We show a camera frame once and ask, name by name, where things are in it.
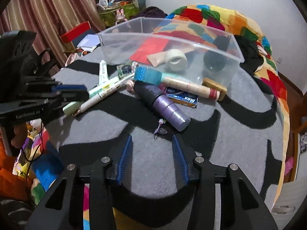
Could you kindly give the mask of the white cream tube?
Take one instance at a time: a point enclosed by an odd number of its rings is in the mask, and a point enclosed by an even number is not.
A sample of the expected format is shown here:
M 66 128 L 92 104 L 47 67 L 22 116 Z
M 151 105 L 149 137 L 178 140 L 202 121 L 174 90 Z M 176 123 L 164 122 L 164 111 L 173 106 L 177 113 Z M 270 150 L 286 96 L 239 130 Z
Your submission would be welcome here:
M 77 116 L 80 113 L 84 113 L 85 111 L 87 111 L 89 108 L 91 108 L 92 106 L 94 106 L 95 104 L 97 104 L 98 102 L 102 101 L 104 98 L 106 98 L 107 96 L 111 95 L 112 93 L 114 93 L 115 91 L 119 90 L 120 88 L 122 88 L 123 86 L 126 85 L 126 83 L 129 80 L 132 80 L 134 77 L 134 73 L 129 74 L 127 77 L 125 77 L 124 79 L 116 82 L 115 84 L 113 84 L 112 86 L 110 86 L 107 89 L 104 89 L 103 91 L 99 92 L 98 94 L 96 94 L 95 96 L 91 97 L 89 100 L 87 100 L 86 102 L 84 102 L 83 104 L 80 105 L 79 109 L 72 114 L 73 116 Z

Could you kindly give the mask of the beige sachet tube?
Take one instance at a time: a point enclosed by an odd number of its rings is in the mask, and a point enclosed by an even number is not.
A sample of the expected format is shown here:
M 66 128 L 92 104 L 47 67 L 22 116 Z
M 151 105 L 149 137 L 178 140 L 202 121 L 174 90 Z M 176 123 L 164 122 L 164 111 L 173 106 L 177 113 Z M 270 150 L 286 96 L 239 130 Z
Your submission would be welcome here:
M 168 51 L 154 53 L 154 54 L 151 54 L 151 55 L 147 55 L 146 57 L 153 67 L 157 67 L 157 66 L 165 63 L 167 52 Z

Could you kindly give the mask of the black clothing pile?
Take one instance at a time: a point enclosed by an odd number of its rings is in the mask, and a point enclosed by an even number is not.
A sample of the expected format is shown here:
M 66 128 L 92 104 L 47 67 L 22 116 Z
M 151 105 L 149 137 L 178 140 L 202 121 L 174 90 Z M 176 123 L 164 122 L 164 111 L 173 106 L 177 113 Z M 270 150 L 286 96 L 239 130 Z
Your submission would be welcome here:
M 263 57 L 259 54 L 256 42 L 243 36 L 234 36 L 244 57 L 244 62 L 240 66 L 249 73 L 255 73 L 263 66 Z

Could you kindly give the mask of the blue white booklet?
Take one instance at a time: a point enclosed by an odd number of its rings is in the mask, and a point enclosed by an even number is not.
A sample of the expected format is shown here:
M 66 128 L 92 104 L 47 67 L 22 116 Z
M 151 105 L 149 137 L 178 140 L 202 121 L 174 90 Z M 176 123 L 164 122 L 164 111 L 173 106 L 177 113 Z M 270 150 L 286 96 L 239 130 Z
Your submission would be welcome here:
M 97 34 L 88 34 L 78 43 L 77 48 L 93 51 L 99 44 L 100 41 Z

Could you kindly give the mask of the pink bunny toy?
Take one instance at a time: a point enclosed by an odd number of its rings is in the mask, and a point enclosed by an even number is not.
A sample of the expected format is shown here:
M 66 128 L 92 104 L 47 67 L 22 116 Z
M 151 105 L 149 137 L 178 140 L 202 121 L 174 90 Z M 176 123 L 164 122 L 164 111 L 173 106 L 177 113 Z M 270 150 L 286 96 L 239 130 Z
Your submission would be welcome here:
M 117 9 L 116 10 L 116 22 L 115 22 L 115 25 L 117 24 L 120 24 L 120 23 L 123 23 L 123 22 L 126 22 L 127 19 L 126 19 L 126 16 L 124 14 L 124 9 Z

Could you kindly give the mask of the blue Max box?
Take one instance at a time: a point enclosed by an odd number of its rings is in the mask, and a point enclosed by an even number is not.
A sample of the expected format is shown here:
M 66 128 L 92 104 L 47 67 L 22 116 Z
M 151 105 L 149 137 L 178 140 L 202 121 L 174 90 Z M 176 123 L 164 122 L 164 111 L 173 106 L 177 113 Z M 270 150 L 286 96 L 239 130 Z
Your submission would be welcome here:
M 197 95 L 190 94 L 175 88 L 167 87 L 165 90 L 165 95 L 173 102 L 188 106 L 190 108 L 196 108 L 198 104 Z

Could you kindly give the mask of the green cluttered storage basket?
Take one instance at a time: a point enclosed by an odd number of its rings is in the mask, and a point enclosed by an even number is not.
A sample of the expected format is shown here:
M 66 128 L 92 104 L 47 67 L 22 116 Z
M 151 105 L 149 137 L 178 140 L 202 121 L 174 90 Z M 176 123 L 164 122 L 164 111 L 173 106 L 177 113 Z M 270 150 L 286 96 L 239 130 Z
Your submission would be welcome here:
M 96 8 L 100 19 L 109 28 L 115 25 L 117 9 L 124 9 L 126 19 L 130 20 L 146 9 L 146 0 L 99 0 Z

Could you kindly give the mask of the white pen with pattern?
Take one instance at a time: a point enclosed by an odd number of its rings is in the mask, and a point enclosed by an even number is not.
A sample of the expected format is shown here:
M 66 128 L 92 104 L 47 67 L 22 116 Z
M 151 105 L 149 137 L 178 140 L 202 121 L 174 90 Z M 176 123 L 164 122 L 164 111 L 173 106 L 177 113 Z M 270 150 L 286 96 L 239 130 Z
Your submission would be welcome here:
M 101 60 L 99 63 L 99 80 L 98 84 L 102 85 L 109 81 L 108 71 L 107 71 L 107 63 L 105 60 Z

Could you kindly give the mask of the clear plastic storage box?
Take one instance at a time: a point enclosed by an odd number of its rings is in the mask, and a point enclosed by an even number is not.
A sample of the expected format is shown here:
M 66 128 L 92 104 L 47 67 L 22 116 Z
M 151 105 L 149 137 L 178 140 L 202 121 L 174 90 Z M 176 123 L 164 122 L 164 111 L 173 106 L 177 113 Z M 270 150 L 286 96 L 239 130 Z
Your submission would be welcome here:
M 229 36 L 227 51 L 217 49 L 213 41 L 218 35 Z M 105 60 L 108 64 L 119 65 L 128 62 L 130 56 L 150 37 L 168 39 L 163 51 L 179 49 L 185 53 L 187 68 L 180 72 L 172 72 L 165 63 L 153 67 L 164 74 L 202 84 L 205 77 L 227 87 L 238 71 L 244 57 L 237 41 L 231 33 L 210 26 L 190 21 L 162 18 L 135 18 L 108 28 L 99 33 L 99 40 Z M 226 57 L 226 65 L 219 72 L 207 69 L 203 57 L 207 51 L 220 53 Z

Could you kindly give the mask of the white tape roll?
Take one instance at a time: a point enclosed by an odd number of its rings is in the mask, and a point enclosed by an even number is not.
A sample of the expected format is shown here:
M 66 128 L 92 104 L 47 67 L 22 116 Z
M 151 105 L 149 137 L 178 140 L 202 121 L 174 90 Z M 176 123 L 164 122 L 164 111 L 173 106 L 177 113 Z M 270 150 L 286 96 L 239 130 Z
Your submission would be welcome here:
M 165 64 L 172 72 L 180 72 L 187 68 L 185 53 L 179 49 L 170 49 L 165 54 Z

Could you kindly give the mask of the wooden block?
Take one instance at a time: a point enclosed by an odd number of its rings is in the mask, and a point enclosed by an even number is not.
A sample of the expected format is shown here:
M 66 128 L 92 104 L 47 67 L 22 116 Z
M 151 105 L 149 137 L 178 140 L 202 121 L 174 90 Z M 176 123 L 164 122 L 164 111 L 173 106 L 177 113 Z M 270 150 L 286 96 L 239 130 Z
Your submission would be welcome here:
M 215 89 L 220 92 L 218 101 L 222 101 L 227 93 L 227 88 L 207 77 L 205 77 L 202 81 L 203 86 L 207 86 L 209 88 Z

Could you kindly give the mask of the red flat box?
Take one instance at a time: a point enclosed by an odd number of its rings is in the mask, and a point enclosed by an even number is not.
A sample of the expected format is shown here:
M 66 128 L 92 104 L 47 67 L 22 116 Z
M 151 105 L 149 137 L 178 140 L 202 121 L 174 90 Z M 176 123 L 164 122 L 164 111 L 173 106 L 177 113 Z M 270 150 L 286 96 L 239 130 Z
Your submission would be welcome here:
M 88 21 L 82 22 L 81 24 L 75 26 L 73 29 L 69 30 L 67 33 L 60 36 L 63 43 L 72 42 L 78 36 L 85 33 L 91 29 L 91 25 Z

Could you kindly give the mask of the white green tube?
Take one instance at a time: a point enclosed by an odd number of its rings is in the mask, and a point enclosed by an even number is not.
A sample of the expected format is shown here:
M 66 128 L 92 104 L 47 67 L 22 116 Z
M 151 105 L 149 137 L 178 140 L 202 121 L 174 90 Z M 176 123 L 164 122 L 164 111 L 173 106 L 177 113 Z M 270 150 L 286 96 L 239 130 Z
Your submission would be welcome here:
M 111 78 L 110 80 L 99 84 L 98 86 L 94 87 L 93 89 L 91 89 L 89 91 L 89 98 L 92 98 L 93 96 L 95 96 L 96 94 L 98 94 L 99 92 L 107 89 L 110 85 L 114 84 L 115 82 L 119 81 L 120 78 L 118 76 Z M 81 106 L 81 104 L 84 103 L 84 101 L 77 101 L 77 102 L 70 102 L 68 105 L 66 105 L 62 110 L 64 115 L 72 115 L 74 114 L 79 107 Z

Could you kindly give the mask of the green flower card box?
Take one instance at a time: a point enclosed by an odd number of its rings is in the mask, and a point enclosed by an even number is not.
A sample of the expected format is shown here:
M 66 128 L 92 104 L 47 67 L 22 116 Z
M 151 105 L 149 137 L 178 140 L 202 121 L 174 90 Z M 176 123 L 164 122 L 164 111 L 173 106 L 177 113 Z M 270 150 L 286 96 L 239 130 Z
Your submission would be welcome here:
M 116 70 L 118 72 L 118 77 L 122 79 L 123 77 L 129 75 L 132 72 L 132 65 L 120 64 L 116 66 Z

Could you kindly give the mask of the colourful patchwork quilt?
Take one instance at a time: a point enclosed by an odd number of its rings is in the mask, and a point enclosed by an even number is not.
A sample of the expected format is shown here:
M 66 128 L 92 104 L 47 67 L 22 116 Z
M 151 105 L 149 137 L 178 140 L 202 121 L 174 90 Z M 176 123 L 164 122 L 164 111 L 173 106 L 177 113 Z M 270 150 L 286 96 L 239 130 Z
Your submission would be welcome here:
M 192 146 L 218 165 L 237 163 L 268 207 L 281 193 L 289 139 L 287 89 L 278 75 L 272 48 L 259 25 L 236 10 L 214 5 L 188 5 L 170 19 L 190 21 L 256 42 L 264 63 L 255 73 L 241 66 L 222 101 L 200 99 L 182 133 Z

